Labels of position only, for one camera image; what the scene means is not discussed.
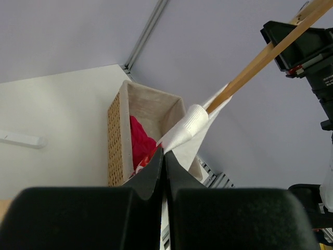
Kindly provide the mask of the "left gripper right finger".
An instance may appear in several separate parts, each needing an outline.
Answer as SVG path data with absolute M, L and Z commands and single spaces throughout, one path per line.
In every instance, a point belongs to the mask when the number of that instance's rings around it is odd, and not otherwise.
M 164 159 L 171 249 L 319 249 L 289 191 L 207 188 L 172 152 Z

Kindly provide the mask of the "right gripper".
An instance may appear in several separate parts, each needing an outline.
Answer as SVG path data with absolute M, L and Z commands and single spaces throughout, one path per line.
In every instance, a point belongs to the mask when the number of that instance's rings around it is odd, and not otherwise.
M 269 21 L 264 24 L 261 34 L 267 44 L 276 46 L 295 28 L 293 24 Z M 308 28 L 275 57 L 275 62 L 280 71 L 287 72 L 319 54 L 332 54 L 332 28 Z

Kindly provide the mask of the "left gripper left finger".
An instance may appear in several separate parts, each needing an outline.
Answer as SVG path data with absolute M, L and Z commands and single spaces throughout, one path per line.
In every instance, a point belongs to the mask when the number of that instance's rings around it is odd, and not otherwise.
M 117 187 L 31 187 L 1 222 L 1 249 L 159 249 L 163 149 Z

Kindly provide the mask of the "wooden hanger with metal hook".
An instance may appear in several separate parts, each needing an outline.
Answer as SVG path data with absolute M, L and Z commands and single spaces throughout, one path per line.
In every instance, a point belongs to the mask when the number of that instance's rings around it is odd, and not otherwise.
M 331 8 L 332 1 L 321 1 L 280 43 L 276 46 L 267 45 L 266 48 L 263 49 L 263 51 L 260 52 L 257 57 L 213 100 L 206 109 L 207 113 L 210 114 L 214 112 L 224 101 L 234 95 Z

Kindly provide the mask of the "white printed t shirt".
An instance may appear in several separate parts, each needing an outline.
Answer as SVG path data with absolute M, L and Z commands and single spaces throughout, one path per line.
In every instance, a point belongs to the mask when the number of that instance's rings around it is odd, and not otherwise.
M 221 109 L 231 100 L 231 98 L 228 98 L 219 104 L 217 108 L 214 108 L 213 111 L 207 111 L 208 107 L 225 89 L 225 86 L 222 87 L 202 105 L 191 105 L 185 117 L 160 139 L 159 143 L 163 147 L 164 152 L 173 152 L 178 163 L 184 169 L 187 169 L 190 162 L 195 159 L 212 122 L 216 119 Z

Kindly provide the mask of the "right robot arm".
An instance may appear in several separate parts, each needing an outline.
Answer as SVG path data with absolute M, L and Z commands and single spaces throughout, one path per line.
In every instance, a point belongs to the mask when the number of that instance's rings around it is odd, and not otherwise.
M 264 71 L 256 185 L 287 188 L 312 227 L 332 227 L 332 29 L 309 28 Z

